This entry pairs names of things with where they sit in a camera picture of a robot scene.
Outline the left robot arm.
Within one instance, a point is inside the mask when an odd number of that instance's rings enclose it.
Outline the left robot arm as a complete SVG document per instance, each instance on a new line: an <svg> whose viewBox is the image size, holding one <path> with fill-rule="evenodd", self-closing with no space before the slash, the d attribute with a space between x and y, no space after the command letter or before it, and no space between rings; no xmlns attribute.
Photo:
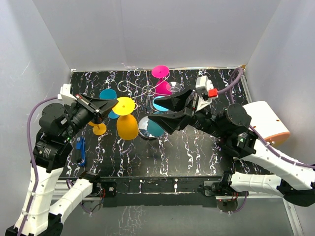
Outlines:
<svg viewBox="0 0 315 236"><path fill-rule="evenodd" d="M85 171L56 202L51 203L57 181L73 146L70 143L89 122L102 124L118 104L117 99L98 99L77 94L70 101L46 99L39 120L35 145L29 145L31 178L21 214L7 236L59 236L73 210L88 196L102 189L97 174Z"/></svg>

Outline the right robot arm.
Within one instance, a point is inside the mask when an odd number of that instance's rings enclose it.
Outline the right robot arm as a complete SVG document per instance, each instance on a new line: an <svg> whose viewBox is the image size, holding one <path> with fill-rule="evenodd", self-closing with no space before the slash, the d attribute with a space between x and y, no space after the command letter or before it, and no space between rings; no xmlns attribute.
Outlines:
<svg viewBox="0 0 315 236"><path fill-rule="evenodd" d="M230 104L217 115L197 106L200 98L186 102L191 89L159 98L156 103L172 111L152 114L155 122L168 134L188 125L219 139L219 146L228 156L255 163L268 170L268 175L249 175L224 171L219 182L199 187L204 195L237 196L239 193L260 192L276 195L286 201L309 207L315 202L315 167L306 165L273 148L251 126L251 116L239 103Z"/></svg>

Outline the clear wine glass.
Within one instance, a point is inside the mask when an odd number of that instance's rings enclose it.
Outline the clear wine glass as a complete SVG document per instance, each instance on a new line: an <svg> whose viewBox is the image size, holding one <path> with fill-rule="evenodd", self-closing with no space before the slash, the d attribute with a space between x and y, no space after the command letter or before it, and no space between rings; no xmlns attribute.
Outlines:
<svg viewBox="0 0 315 236"><path fill-rule="evenodd" d="M181 85L178 82L169 82L166 85L166 89L171 93L171 94L175 94L180 92L181 89Z"/></svg>

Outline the magenta wine glass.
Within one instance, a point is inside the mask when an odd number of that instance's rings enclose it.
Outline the magenta wine glass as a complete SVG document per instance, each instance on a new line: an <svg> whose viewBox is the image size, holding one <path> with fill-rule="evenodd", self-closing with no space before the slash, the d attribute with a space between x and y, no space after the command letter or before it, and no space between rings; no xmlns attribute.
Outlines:
<svg viewBox="0 0 315 236"><path fill-rule="evenodd" d="M158 65L152 69L152 76L158 78L155 85L155 97L172 95L170 91L170 84L167 81L169 75L169 68L166 65Z"/></svg>

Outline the orange wine glass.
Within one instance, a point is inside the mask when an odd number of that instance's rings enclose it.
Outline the orange wine glass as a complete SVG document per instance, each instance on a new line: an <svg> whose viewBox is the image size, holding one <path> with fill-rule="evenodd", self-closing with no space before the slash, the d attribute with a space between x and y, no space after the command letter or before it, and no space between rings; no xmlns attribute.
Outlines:
<svg viewBox="0 0 315 236"><path fill-rule="evenodd" d="M103 135L107 130L107 126L104 123L96 124L90 121L88 125L93 127L93 133L98 136Z"/></svg>
<svg viewBox="0 0 315 236"><path fill-rule="evenodd" d="M138 135L138 122L132 115L135 102L129 97L119 97L117 101L112 111L119 115L116 122L118 135L123 140L133 140Z"/></svg>

